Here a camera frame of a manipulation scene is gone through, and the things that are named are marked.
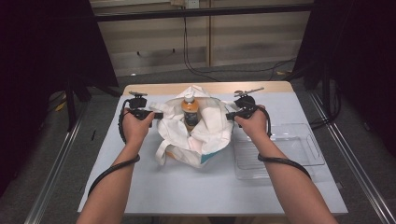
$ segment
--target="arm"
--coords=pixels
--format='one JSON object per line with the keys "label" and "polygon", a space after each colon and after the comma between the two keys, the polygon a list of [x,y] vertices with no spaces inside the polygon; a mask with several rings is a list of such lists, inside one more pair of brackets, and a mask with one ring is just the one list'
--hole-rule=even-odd
{"label": "arm", "polygon": [[[263,157],[287,158],[266,134],[266,117],[257,110],[250,119],[235,117]],[[314,183],[300,170],[285,164],[266,162],[286,216],[291,223],[337,223]]]}
{"label": "arm", "polygon": [[[112,165],[137,156],[153,119],[154,113],[144,120],[136,119],[130,113],[124,116],[126,145]],[[120,223],[128,202],[133,171],[134,165],[128,165],[100,181],[85,202],[77,223]]]}

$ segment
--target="table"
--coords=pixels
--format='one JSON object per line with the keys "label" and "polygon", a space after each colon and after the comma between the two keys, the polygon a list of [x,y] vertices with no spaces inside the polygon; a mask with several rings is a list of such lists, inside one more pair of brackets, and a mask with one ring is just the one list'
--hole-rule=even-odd
{"label": "table", "polygon": [[[164,102],[174,98],[193,83],[131,85],[125,89],[148,94],[150,102]],[[289,82],[224,82],[197,83],[212,96],[232,100],[236,90],[249,91],[258,104],[267,106],[273,125],[281,123],[305,123],[304,112]],[[124,99],[120,98],[114,119],[92,168],[86,192],[78,211],[86,201],[88,188],[117,157],[123,142],[118,133],[118,114]],[[284,215],[271,185],[264,179],[239,180],[233,168],[233,151],[230,146],[211,158],[204,168],[196,169],[172,159],[159,165],[154,154],[162,138],[156,131],[155,122],[140,150],[141,161],[134,168],[126,214],[132,215],[189,215],[189,216],[267,216]],[[315,167],[316,185],[331,212],[347,213],[338,188],[327,164]]]}

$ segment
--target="white cloth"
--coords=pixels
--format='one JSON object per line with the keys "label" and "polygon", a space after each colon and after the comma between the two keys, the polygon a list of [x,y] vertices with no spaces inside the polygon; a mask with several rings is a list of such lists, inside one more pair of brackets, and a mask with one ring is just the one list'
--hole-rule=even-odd
{"label": "white cloth", "polygon": [[[192,91],[199,105],[201,119],[189,133],[184,124],[181,102],[184,95]],[[151,103],[149,108],[163,112],[163,119],[157,123],[158,132],[163,138],[156,153],[156,160],[161,165],[165,163],[166,152],[178,161],[197,168],[203,167],[210,157],[231,141],[233,121],[227,120],[225,116],[231,108],[221,100],[212,98],[199,86],[188,87],[164,104]]]}

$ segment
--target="white table surface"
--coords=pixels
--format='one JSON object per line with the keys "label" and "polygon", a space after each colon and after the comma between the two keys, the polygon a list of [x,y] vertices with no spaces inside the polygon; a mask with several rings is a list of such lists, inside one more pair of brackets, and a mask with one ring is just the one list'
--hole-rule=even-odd
{"label": "white table surface", "polygon": [[[176,95],[149,95],[150,102],[163,103]],[[224,101],[235,100],[233,94],[212,94]],[[256,104],[265,105],[273,125],[305,123],[304,111],[294,92],[255,92]],[[78,211],[86,202],[94,181],[116,159],[123,147],[118,130],[118,116],[125,99],[122,96],[105,141],[92,168]],[[141,161],[134,167],[126,214],[192,216],[265,216],[284,215],[268,180],[239,180],[235,177],[232,145],[211,158],[204,168],[190,167],[171,158],[164,166],[154,158],[162,138],[156,122],[150,128],[140,150]],[[327,164],[315,167],[315,184],[335,215],[347,213]]]}

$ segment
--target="gray floor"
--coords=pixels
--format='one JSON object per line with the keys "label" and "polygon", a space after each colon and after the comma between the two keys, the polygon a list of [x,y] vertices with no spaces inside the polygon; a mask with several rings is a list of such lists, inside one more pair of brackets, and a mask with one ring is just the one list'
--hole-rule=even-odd
{"label": "gray floor", "polygon": [[[271,67],[273,63],[239,64],[217,69],[255,70]],[[290,70],[292,63],[280,70]],[[206,74],[219,81],[255,81],[268,80],[271,71],[242,72],[229,71]],[[282,76],[275,75],[273,80]],[[177,82],[207,82],[213,81],[207,77],[192,75],[189,71],[180,70],[147,74],[135,77],[119,77],[122,91],[128,84],[139,83],[177,83]],[[291,82],[308,120],[318,118],[309,92],[304,90],[303,81],[296,79]],[[46,211],[40,223],[74,223],[78,217],[77,208],[85,188],[85,183],[96,160],[97,153],[106,136],[110,122],[114,116],[118,98],[91,89],[92,100],[84,116],[78,136],[71,146],[67,160],[56,181]],[[383,147],[375,133],[364,128],[362,119],[343,99],[342,110],[335,121],[346,140],[351,145],[365,172],[370,176],[380,194],[386,200],[390,211],[396,213],[396,160]],[[33,206],[35,198],[46,181],[52,164],[66,137],[67,111],[51,110],[43,125],[41,135],[30,160],[21,170],[18,178],[9,185],[6,193],[0,199],[0,223],[23,223]],[[323,155],[329,164],[336,183],[340,185],[341,195],[349,211],[348,215],[337,217],[340,223],[381,223],[377,213],[367,199],[364,191],[349,169],[340,149],[330,137],[326,127],[314,130]],[[150,223],[151,217],[126,217],[123,223]]]}

